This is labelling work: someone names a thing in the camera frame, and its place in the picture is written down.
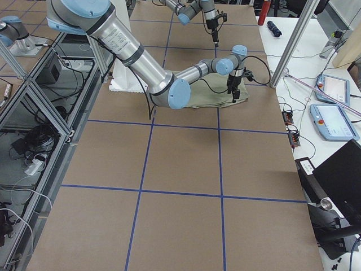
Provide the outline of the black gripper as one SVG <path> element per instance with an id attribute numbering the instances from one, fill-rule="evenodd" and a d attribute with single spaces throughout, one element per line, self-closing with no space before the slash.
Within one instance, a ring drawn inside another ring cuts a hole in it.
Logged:
<path id="1" fill-rule="evenodd" d="M 212 40 L 215 47 L 219 46 L 219 38 L 218 38 L 218 20 L 217 19 L 210 19 L 206 20 L 206 27 L 209 30 L 210 35 L 212 36 Z"/>
<path id="2" fill-rule="evenodd" d="M 232 103 L 235 103 L 240 98 L 241 91 L 238 89 L 241 84 L 241 76 L 229 75 L 227 79 L 227 93 L 232 94 Z"/>

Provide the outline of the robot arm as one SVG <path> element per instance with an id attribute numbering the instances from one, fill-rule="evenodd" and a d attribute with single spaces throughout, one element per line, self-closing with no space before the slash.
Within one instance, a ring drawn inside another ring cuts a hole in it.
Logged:
<path id="1" fill-rule="evenodd" d="M 159 107 L 188 106 L 191 84 L 210 73 L 227 75 L 227 92 L 237 100 L 247 47 L 235 45 L 224 58 L 204 59 L 173 73 L 163 69 L 117 17 L 110 1 L 47 1 L 47 22 L 60 32 L 87 35 L 113 53 L 147 85 L 147 96 Z"/>
<path id="2" fill-rule="evenodd" d="M 198 13 L 202 13 L 205 20 L 206 32 L 212 36 L 215 47 L 219 46 L 218 27 L 219 19 L 227 21 L 227 14 L 216 9 L 214 1 L 192 1 L 188 6 L 180 1 L 164 0 L 161 4 L 167 6 L 176 14 L 182 25 L 187 25 Z"/>

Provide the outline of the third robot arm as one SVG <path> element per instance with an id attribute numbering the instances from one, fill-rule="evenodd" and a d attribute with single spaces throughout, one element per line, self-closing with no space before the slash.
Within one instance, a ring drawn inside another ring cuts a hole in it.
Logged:
<path id="1" fill-rule="evenodd" d="M 6 47 L 28 37 L 29 33 L 18 16 L 9 15 L 1 18 L 1 42 Z"/>

